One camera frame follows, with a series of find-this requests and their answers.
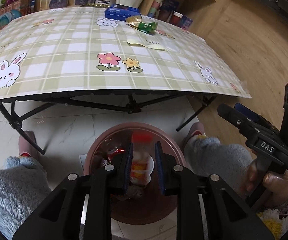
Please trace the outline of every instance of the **checkered tablecloth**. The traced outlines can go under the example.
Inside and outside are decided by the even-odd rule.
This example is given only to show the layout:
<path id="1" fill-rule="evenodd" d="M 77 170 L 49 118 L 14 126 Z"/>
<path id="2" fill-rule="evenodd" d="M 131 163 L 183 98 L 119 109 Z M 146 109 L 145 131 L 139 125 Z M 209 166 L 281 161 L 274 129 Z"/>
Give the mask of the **checkered tablecloth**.
<path id="1" fill-rule="evenodd" d="M 0 99 L 72 90 L 143 89 L 250 98 L 206 42 L 158 21 L 145 34 L 101 8 L 33 13 L 0 31 Z M 166 51 L 140 45 L 159 43 Z"/>

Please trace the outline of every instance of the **pink slipper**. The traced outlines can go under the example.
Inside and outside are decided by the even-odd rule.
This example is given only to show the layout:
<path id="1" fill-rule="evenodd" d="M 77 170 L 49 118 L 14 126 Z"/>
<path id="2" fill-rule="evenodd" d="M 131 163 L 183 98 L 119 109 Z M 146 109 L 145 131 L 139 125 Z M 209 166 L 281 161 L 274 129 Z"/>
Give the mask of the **pink slipper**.
<path id="1" fill-rule="evenodd" d="M 188 142 L 188 140 L 192 138 L 194 135 L 204 135 L 204 126 L 201 122 L 196 122 L 192 124 L 191 129 L 189 129 L 189 132 L 184 140 L 183 149 L 185 148 L 185 145 Z"/>
<path id="2" fill-rule="evenodd" d="M 24 132 L 28 135 L 28 137 L 30 137 L 34 142 L 36 142 L 34 133 L 32 131 Z M 21 156 L 33 157 L 36 160 L 39 159 L 39 154 L 37 150 L 31 144 L 29 144 L 22 136 L 20 136 L 19 138 L 19 157 Z"/>

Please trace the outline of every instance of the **silver screw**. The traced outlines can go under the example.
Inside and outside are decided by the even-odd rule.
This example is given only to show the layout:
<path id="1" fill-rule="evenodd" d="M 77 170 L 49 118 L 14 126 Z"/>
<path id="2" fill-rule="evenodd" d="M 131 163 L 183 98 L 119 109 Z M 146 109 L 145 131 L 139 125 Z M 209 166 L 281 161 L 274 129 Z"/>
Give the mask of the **silver screw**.
<path id="1" fill-rule="evenodd" d="M 77 175 L 75 173 L 70 174 L 69 176 L 67 176 L 67 178 L 69 180 L 76 180 L 77 179 Z"/>
<path id="2" fill-rule="evenodd" d="M 212 174 L 211 175 L 211 180 L 212 181 L 219 181 L 219 176 L 217 174 Z"/>
<path id="3" fill-rule="evenodd" d="M 175 165 L 175 166 L 173 167 L 173 169 L 174 169 L 175 171 L 182 171 L 182 170 L 183 170 L 183 166 L 181 166 L 181 165 Z"/>
<path id="4" fill-rule="evenodd" d="M 107 170 L 107 171 L 112 171 L 112 170 L 114 170 L 114 165 L 112 165 L 112 164 L 109 164 L 109 165 L 106 165 L 105 166 L 105 169 Z"/>

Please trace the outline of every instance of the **gray fleece pants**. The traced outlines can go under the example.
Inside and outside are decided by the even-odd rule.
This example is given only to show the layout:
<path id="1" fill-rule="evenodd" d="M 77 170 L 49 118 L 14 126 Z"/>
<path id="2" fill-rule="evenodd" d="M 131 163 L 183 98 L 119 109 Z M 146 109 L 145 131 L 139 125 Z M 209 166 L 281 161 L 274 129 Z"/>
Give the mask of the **gray fleece pants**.
<path id="1" fill-rule="evenodd" d="M 217 138 L 191 138 L 184 150 L 195 174 L 222 177 L 236 192 L 252 158 L 238 144 L 221 145 Z M 30 157 L 9 157 L 0 170 L 0 231 L 8 240 L 32 211 L 51 192 L 41 164 Z"/>

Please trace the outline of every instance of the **wooden floor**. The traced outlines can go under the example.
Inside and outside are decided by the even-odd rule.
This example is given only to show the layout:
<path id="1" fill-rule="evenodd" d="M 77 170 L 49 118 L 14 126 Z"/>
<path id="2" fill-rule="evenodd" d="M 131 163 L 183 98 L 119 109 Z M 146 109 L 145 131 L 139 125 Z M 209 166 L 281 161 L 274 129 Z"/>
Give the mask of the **wooden floor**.
<path id="1" fill-rule="evenodd" d="M 222 102 L 231 106 L 240 102 L 279 129 L 288 83 L 288 22 L 256 0 L 232 0 L 206 41 L 247 83 L 252 96 L 219 96 L 198 116 L 206 134 L 225 144 L 245 143 L 237 128 L 217 115 Z M 200 106 L 194 100 L 191 104 Z"/>

